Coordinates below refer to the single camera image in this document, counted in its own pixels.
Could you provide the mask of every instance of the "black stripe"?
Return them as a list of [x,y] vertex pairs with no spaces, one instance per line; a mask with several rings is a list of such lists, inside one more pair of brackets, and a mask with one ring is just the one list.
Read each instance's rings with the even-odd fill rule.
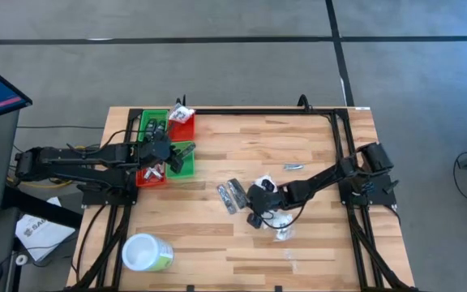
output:
[[325,0],[325,5],[328,9],[329,24],[331,25],[332,42],[334,44],[334,51],[336,53],[336,62],[338,63],[338,72],[340,78],[343,80],[343,89],[345,93],[345,104],[347,106],[354,106],[353,91],[350,88],[349,72],[345,64],[344,50],[341,47],[340,32],[338,30],[338,23],[336,21],[336,14],[332,0]]
[[343,36],[342,42],[448,42],[467,41],[467,36]]
[[216,43],[282,43],[332,41],[330,36],[198,36],[143,37],[109,39],[6,39],[0,45],[146,45],[146,44],[216,44]]

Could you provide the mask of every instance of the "green container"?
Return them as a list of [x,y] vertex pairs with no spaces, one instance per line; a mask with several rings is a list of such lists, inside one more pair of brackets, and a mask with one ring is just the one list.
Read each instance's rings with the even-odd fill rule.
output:
[[[183,150],[186,148],[189,144],[191,144],[191,141],[187,142],[174,142],[172,143],[173,146],[176,146],[176,149]],[[165,164],[165,174],[167,178],[190,178],[194,176],[194,151],[192,151],[191,154],[187,155],[183,159],[183,167],[182,171],[179,174],[174,173],[172,170],[170,170],[170,166]]]
[[139,133],[138,133],[138,141],[143,142],[145,138],[145,128],[149,123],[151,118],[156,119],[156,122],[165,121],[165,129],[167,130],[167,113],[168,110],[144,110],[142,113],[142,118],[139,120]]

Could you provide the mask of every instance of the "gray floor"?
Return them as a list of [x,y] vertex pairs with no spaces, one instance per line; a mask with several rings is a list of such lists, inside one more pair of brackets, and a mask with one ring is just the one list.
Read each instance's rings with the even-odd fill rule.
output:
[[[343,36],[467,35],[467,1],[335,0]],[[0,0],[0,38],[330,35],[324,1]],[[452,164],[467,151],[467,42],[344,44],[356,105],[373,109],[395,162],[405,245],[418,287],[467,291],[467,200]],[[21,125],[100,126],[111,105],[343,105],[331,43],[0,45],[0,73],[35,104]],[[19,130],[20,148],[93,144],[101,131]],[[457,173],[467,193],[467,171]],[[73,189],[29,190],[61,195]],[[22,291],[63,287],[73,246],[28,265]]]

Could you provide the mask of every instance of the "wooden tabletop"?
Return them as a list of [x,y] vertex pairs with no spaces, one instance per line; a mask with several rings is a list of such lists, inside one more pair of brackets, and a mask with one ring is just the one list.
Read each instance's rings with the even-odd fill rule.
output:
[[[109,109],[102,141],[126,128],[128,110]],[[368,109],[349,108],[349,116],[356,147],[377,140]],[[265,174],[280,184],[307,179],[328,168],[335,162],[328,120],[310,115],[198,115],[195,122],[195,176],[141,189],[128,230],[128,236],[150,233],[172,244],[173,265],[161,273],[123,267],[120,290],[185,290],[187,285],[195,285],[196,290],[273,290],[274,286],[283,286],[284,291],[359,290],[347,213],[337,185],[316,193],[293,225],[294,236],[282,242],[275,240],[273,230],[248,225],[247,208],[229,215],[216,192],[217,185],[231,178],[247,189]],[[113,140],[122,141],[123,135]],[[286,171],[284,163],[305,167]],[[85,210],[80,235],[98,208]],[[90,230],[81,275],[101,252],[108,215],[106,207]],[[403,282],[413,286],[397,218],[386,208],[374,206],[371,221],[381,256]],[[81,240],[79,236],[76,255]],[[369,285],[373,285],[370,259],[364,254]],[[114,259],[112,254],[106,285],[111,283]],[[75,284],[73,271],[67,284]]]

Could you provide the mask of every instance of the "plastic cup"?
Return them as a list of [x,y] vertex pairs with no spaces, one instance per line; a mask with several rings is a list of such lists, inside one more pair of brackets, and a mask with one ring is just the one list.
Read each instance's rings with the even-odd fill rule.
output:
[[136,272],[164,270],[172,264],[174,251],[170,244],[150,234],[135,234],[122,249],[122,261]]

